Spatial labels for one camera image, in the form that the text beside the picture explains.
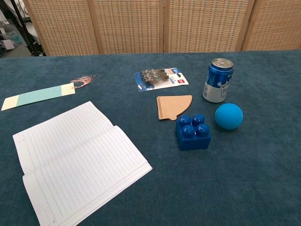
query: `blue toy block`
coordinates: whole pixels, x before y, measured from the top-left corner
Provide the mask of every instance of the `blue toy block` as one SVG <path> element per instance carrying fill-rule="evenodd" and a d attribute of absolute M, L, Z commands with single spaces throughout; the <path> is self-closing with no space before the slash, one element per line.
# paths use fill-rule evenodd
<path fill-rule="evenodd" d="M 191 117 L 181 115 L 176 121 L 175 131 L 181 151 L 207 149 L 210 143 L 209 126 L 204 123 L 205 117 L 196 114 Z"/>

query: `lined paper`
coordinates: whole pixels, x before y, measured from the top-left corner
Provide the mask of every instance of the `lined paper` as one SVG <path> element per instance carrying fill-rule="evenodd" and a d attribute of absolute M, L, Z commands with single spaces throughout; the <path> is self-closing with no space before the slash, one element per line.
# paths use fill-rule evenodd
<path fill-rule="evenodd" d="M 13 135 L 41 225 L 76 225 L 152 167 L 91 102 Z"/>
<path fill-rule="evenodd" d="M 112 127 L 89 101 L 13 135 L 24 174 Z"/>
<path fill-rule="evenodd" d="M 151 169 L 114 126 L 23 180 L 41 225 L 74 225 Z"/>

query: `floor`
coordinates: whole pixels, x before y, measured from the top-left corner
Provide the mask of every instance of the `floor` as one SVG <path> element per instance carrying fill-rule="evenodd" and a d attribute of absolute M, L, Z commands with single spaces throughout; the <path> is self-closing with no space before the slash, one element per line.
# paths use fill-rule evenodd
<path fill-rule="evenodd" d="M 6 54 L 4 54 L 1 58 L 5 58 L 5 57 L 31 57 L 31 53 L 29 52 L 28 48 L 26 47 L 26 43 L 22 37 L 22 35 L 20 34 L 20 32 L 18 31 L 18 29 L 14 26 L 14 24 L 11 22 L 11 20 L 8 20 L 9 24 L 14 27 L 14 31 L 17 33 L 17 35 L 19 36 L 19 38 L 22 41 L 22 44 L 10 51 L 8 51 Z"/>
<path fill-rule="evenodd" d="M 31 54 L 25 44 L 12 49 L 11 51 L 4 54 L 1 58 L 5 57 L 30 57 Z"/>

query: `table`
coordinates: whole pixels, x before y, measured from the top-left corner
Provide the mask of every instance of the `table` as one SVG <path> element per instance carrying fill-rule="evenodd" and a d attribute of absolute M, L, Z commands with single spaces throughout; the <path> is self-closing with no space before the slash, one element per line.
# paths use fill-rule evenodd
<path fill-rule="evenodd" d="M 201 96 L 212 59 L 227 58 L 234 74 L 225 103 L 244 112 L 233 131 L 219 128 L 213 104 Z M 86 101 L 120 126 L 153 170 L 80 225 L 300 225 L 301 51 L 125 54 L 0 59 L 0 101 L 99 79 L 59 97 L 0 112 L 3 225 L 38 225 L 22 182 L 12 135 Z M 138 92 L 133 73 L 181 69 L 188 86 Z M 211 129 L 207 150 L 181 152 L 175 121 L 158 120 L 157 96 L 193 95 L 186 114 L 202 113 Z"/>

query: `can label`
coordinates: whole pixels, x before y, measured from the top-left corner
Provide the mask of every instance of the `can label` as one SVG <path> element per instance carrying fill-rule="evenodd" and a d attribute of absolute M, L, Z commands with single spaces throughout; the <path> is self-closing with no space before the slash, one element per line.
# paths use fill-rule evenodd
<path fill-rule="evenodd" d="M 203 97 L 210 102 L 222 102 L 227 94 L 232 74 L 218 76 L 208 70 Z"/>

